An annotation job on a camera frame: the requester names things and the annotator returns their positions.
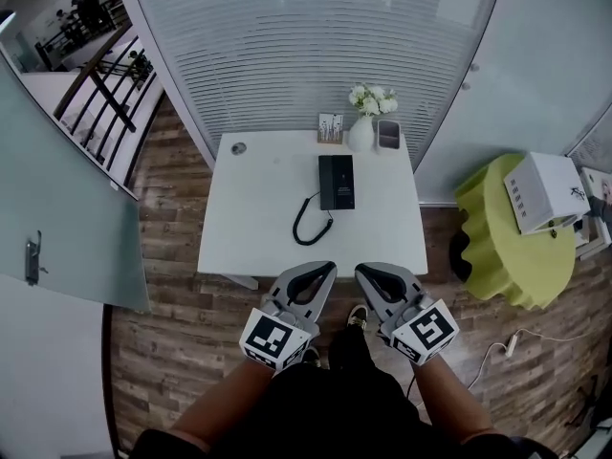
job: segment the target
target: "white vase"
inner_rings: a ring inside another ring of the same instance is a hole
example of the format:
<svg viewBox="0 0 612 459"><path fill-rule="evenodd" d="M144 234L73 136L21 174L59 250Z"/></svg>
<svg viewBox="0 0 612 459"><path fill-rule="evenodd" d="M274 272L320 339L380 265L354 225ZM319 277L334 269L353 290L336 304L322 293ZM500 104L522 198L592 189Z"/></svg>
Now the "white vase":
<svg viewBox="0 0 612 459"><path fill-rule="evenodd" d="M374 146L372 116L363 116L353 124L348 132L348 146L353 151L368 151Z"/></svg>

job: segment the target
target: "wooden floor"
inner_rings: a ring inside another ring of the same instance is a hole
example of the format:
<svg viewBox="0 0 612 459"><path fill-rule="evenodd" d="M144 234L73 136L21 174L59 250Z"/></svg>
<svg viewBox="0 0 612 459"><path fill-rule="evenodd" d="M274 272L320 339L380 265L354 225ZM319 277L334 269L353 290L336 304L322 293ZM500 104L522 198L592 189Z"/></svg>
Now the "wooden floor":
<svg viewBox="0 0 612 459"><path fill-rule="evenodd" d="M146 139L132 179L141 198L142 251L151 313L115 309L112 324L112 387L120 445L130 450L147 427L167 427L210 385L241 359L237 341L262 290L251 292L221 276L196 273L211 173L166 100ZM496 348L473 388L496 426L536 439L557 452L573 449L588 427L564 423L581 406L577 389L602 375L612 335L612 259L609 252L578 262L567 290L546 310L528 312L500 296L479 301L448 267L448 240L461 224L456 209L422 209L429 275L426 287L449 306L461 328L444 352L464 383L478 372L489 345L507 342L519 328L546 336L583 339L558 343L521 335L514 355ZM350 308L361 302L352 282L338 283L321 316L323 355ZM407 360L376 339L372 318L367 338L377 365L404 386ZM417 386L411 399L419 403Z"/></svg>

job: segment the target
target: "door handle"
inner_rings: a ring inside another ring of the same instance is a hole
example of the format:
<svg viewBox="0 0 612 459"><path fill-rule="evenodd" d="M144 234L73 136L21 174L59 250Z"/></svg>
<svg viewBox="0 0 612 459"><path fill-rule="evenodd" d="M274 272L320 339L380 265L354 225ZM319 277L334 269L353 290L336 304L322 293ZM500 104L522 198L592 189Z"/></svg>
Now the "door handle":
<svg viewBox="0 0 612 459"><path fill-rule="evenodd" d="M38 243L28 240L26 243L26 282L28 285L35 286L38 284L40 273L48 273L47 269L40 267L40 250L42 248L42 233L38 233Z"/></svg>

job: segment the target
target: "green side table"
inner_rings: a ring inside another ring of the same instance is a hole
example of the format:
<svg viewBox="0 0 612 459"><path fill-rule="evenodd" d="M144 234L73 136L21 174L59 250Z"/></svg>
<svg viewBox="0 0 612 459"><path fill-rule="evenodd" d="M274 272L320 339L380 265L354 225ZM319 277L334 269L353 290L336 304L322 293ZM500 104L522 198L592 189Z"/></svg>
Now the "green side table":
<svg viewBox="0 0 612 459"><path fill-rule="evenodd" d="M471 264L468 291L479 299L502 294L513 306L545 308L572 276L576 242L572 227L521 236L504 177L523 159L508 154L493 160L456 191L468 213L462 229L470 238L461 257Z"/></svg>

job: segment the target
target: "sneaker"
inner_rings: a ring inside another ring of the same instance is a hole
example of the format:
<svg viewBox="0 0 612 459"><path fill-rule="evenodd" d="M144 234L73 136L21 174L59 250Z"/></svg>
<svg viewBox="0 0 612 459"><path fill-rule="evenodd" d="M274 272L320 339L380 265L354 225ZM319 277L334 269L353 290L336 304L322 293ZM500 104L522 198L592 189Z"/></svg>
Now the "sneaker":
<svg viewBox="0 0 612 459"><path fill-rule="evenodd" d="M314 367L321 367L321 357L318 354L318 350L313 346L304 350L302 354L302 363L309 363Z"/></svg>
<svg viewBox="0 0 612 459"><path fill-rule="evenodd" d="M365 304L358 304L351 310L348 320L346 321L346 326L358 325L362 330L365 330L365 325L367 324L367 314L367 306L365 306Z"/></svg>

